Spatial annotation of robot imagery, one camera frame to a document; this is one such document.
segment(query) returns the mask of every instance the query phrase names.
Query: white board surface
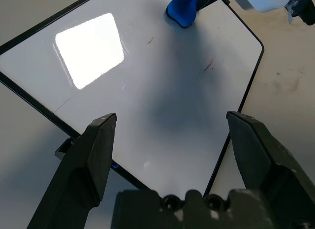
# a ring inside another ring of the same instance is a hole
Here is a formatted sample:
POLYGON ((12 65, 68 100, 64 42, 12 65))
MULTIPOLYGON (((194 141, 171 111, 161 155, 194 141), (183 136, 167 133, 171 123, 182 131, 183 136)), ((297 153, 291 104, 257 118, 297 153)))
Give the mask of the white board surface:
POLYGON ((221 1, 193 26, 171 0, 90 0, 0 56, 0 71, 82 133, 117 113, 113 159, 161 197, 204 192, 262 47, 221 1))

